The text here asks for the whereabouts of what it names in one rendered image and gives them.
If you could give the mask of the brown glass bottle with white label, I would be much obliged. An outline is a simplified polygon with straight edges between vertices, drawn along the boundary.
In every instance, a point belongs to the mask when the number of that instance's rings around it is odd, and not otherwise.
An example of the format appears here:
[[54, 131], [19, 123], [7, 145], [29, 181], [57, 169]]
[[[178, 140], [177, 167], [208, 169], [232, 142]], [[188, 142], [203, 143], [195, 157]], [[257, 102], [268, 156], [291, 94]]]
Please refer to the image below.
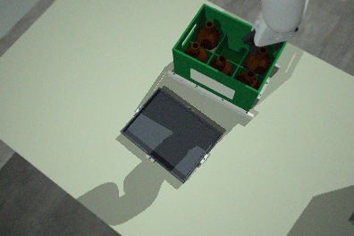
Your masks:
[[205, 49], [214, 52], [219, 44], [219, 32], [212, 21], [207, 21], [197, 34], [197, 42]]

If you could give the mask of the green plastic crate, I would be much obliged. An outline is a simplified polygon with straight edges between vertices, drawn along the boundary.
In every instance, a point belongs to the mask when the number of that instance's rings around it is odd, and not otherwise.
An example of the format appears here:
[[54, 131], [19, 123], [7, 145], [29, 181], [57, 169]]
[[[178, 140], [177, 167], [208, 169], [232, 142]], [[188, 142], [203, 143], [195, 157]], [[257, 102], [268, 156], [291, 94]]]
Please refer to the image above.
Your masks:
[[[202, 47], [206, 51], [205, 64], [184, 54], [184, 52], [193, 42], [197, 42], [198, 31], [205, 26], [207, 21], [214, 23], [220, 38], [214, 52]], [[193, 29], [194, 26], [195, 28]], [[192, 29], [193, 31], [191, 31]], [[242, 38], [248, 35], [251, 29], [252, 25], [203, 4], [173, 47], [174, 73], [249, 111], [287, 44], [287, 41], [282, 42], [277, 51], [274, 51], [273, 45], [265, 46], [270, 57], [270, 65], [264, 77], [256, 74], [259, 82], [258, 90], [256, 90], [235, 80], [239, 74], [249, 71], [243, 67], [247, 55], [250, 53], [249, 45], [244, 44]], [[188, 38], [182, 44], [187, 36]], [[227, 61], [232, 67], [231, 77], [209, 66], [219, 55], [224, 55], [226, 60], [228, 59]]]

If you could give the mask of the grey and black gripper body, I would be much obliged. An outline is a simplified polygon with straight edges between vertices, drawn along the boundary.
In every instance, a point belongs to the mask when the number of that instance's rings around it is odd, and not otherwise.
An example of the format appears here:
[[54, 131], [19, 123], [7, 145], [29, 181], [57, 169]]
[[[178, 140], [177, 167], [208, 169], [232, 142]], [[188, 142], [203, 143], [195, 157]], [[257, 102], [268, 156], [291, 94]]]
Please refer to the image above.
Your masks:
[[254, 43], [256, 46], [267, 46], [275, 43], [283, 42], [290, 39], [295, 32], [295, 30], [289, 33], [277, 33], [272, 31], [266, 26], [266, 23], [263, 18], [262, 10], [255, 19], [255, 22], [252, 26], [252, 30], [256, 30], [254, 37]]

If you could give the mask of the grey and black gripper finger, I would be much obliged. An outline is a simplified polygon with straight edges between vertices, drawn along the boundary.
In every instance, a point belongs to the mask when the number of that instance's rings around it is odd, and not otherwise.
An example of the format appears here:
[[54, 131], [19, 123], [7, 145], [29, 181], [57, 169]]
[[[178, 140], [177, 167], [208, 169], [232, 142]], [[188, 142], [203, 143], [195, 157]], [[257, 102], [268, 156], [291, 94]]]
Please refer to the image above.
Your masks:
[[254, 43], [255, 34], [256, 34], [256, 30], [254, 29], [248, 35], [242, 38], [242, 42], [244, 44], [249, 45], [249, 51], [250, 53], [253, 54], [253, 56], [257, 54], [257, 50], [258, 50], [258, 46], [256, 46]]
[[275, 43], [275, 44], [272, 44], [272, 45], [274, 47], [274, 51], [277, 51], [279, 49], [280, 45], [281, 45], [281, 42]]

